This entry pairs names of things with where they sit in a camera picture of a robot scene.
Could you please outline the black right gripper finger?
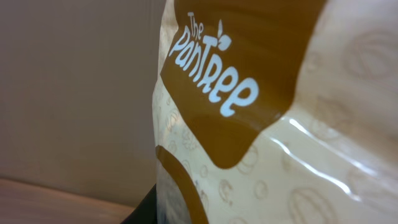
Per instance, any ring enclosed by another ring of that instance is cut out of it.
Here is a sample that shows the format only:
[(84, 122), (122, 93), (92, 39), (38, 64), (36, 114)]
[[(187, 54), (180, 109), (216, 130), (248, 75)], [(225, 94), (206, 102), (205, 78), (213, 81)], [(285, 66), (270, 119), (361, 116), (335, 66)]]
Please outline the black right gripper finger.
[(121, 224), (157, 224), (156, 185)]

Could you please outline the white brown snack pouch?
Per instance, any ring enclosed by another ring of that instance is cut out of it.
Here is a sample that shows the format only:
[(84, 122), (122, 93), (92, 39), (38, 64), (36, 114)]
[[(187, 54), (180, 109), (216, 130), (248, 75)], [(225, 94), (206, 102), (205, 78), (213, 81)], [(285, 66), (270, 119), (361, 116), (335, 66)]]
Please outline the white brown snack pouch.
[(397, 2), (167, 0), (158, 223), (397, 222)]

